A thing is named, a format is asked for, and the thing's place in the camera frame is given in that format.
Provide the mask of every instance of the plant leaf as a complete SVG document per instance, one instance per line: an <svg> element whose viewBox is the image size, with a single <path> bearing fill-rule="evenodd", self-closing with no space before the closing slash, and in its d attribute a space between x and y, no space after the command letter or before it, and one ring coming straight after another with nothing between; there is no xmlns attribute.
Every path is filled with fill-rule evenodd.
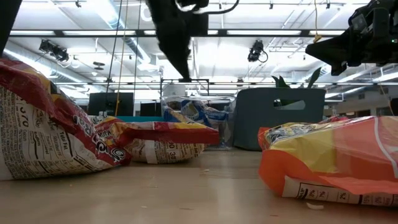
<svg viewBox="0 0 398 224"><path fill-rule="evenodd" d="M322 69L322 67L316 69L316 70L312 73L311 79L310 79L310 82L308 83L308 87L307 87L307 88L311 88L312 85L315 83L315 81L318 80L319 74L321 73L321 69Z"/></svg>
<svg viewBox="0 0 398 224"><path fill-rule="evenodd" d="M279 77L279 88L290 88L282 76Z"/></svg>
<svg viewBox="0 0 398 224"><path fill-rule="evenodd" d="M279 79L275 76L271 76L275 80L275 87L279 87Z"/></svg>

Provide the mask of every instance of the gray plastic bin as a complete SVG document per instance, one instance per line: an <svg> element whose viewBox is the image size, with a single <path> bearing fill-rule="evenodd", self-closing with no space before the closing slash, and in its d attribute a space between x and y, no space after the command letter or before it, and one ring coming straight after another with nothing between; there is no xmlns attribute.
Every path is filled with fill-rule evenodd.
<svg viewBox="0 0 398 224"><path fill-rule="evenodd" d="M261 151L257 134L260 127L273 128L288 122L317 123L322 120L325 90L251 88L241 90L236 99L234 146ZM274 107L275 100L302 100Z"/></svg>

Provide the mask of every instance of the wooden table surface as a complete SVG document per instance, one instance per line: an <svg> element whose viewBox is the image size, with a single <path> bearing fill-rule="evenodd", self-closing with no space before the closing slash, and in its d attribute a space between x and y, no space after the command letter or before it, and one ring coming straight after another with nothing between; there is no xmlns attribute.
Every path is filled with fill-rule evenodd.
<svg viewBox="0 0 398 224"><path fill-rule="evenodd" d="M280 198L258 178L260 152L206 151L174 165L0 182L0 223L398 223L392 208Z"/></svg>

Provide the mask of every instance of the snack bag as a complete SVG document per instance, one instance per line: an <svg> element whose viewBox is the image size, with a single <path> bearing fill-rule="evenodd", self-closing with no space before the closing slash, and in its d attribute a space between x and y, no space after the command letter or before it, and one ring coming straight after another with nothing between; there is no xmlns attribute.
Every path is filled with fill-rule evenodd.
<svg viewBox="0 0 398 224"><path fill-rule="evenodd" d="M278 195L398 206L398 119L365 117L261 129L259 174Z"/></svg>
<svg viewBox="0 0 398 224"><path fill-rule="evenodd" d="M111 132L117 144L132 155L133 161L149 164L191 159L208 144L218 142L217 130L194 122L116 123Z"/></svg>
<svg viewBox="0 0 398 224"><path fill-rule="evenodd" d="M128 164L104 138L116 118L89 117L22 62L0 60L0 180L81 174Z"/></svg>

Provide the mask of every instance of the computer monitor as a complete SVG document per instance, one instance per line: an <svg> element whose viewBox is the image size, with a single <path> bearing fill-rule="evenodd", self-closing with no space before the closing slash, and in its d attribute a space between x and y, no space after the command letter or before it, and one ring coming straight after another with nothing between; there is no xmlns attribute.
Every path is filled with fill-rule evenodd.
<svg viewBox="0 0 398 224"><path fill-rule="evenodd" d="M106 111L109 116L116 112L117 93L91 93L88 102L88 115L100 115ZM119 93L118 116L134 116L134 95L133 93Z"/></svg>

